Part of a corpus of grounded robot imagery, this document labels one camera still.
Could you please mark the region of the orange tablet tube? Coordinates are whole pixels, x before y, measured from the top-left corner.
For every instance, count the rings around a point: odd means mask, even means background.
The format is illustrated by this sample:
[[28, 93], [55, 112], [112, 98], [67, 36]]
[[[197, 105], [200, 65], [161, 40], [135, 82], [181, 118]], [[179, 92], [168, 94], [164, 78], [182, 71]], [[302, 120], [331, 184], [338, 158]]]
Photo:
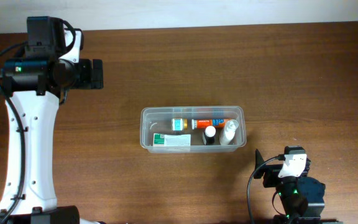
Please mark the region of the orange tablet tube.
[[214, 126], [215, 128], [223, 128], [229, 119], [192, 119], [192, 129], [204, 129], [207, 126]]

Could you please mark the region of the black bottle white cap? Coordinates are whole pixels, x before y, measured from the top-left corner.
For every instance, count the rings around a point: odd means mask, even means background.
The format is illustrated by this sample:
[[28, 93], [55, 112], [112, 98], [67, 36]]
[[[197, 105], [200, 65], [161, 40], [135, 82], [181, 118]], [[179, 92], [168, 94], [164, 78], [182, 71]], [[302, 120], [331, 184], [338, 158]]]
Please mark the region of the black bottle white cap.
[[214, 126], [207, 126], [203, 132], [204, 145], [213, 145], [215, 142], [216, 128]]

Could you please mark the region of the white spray bottle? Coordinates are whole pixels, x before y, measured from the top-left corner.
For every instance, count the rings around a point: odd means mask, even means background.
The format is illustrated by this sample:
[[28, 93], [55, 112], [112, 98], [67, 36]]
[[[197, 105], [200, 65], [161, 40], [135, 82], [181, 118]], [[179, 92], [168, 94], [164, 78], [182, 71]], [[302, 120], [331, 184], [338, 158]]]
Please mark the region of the white spray bottle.
[[237, 120], [229, 120], [221, 131], [219, 137], [220, 145], [228, 145], [234, 139], [238, 127], [239, 123]]

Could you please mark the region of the small gold-capped jar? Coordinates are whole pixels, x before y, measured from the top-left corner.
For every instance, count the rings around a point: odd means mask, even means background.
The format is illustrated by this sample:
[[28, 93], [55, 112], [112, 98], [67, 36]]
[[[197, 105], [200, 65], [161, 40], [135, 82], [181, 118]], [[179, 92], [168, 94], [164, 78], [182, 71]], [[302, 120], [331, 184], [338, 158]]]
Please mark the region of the small gold-capped jar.
[[184, 131], [188, 128], [188, 120], [183, 118], [172, 119], [172, 130], [173, 131]]

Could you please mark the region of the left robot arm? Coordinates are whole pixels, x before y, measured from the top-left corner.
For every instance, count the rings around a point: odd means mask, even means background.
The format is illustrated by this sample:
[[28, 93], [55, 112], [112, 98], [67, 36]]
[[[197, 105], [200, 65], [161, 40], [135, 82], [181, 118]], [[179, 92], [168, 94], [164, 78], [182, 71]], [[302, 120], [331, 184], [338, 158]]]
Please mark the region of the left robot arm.
[[53, 132], [68, 91], [102, 89], [103, 63], [80, 57], [83, 33], [63, 19], [28, 17], [27, 34], [0, 72], [9, 118], [0, 223], [83, 223], [76, 206], [57, 204]]

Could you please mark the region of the white green medicine box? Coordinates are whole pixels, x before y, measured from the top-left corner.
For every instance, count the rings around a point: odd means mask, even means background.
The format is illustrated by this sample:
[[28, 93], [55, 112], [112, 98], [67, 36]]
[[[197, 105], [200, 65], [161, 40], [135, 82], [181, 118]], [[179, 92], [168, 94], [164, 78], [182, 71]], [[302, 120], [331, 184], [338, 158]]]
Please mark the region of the white green medicine box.
[[153, 146], [190, 146], [191, 145], [191, 135], [182, 134], [182, 135], [169, 135], [169, 134], [160, 134], [155, 133], [153, 139]]

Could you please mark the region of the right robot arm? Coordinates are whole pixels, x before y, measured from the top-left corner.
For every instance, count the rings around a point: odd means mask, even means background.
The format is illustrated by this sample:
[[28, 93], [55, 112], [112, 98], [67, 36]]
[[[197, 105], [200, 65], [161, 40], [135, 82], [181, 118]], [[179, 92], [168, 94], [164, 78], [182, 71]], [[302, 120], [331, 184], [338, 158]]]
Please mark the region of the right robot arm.
[[255, 169], [250, 180], [262, 179], [265, 188], [274, 188], [272, 201], [278, 197], [284, 212], [273, 223], [319, 223], [324, 210], [324, 183], [309, 177], [311, 161], [301, 146], [287, 146], [284, 153], [263, 159], [255, 151]]

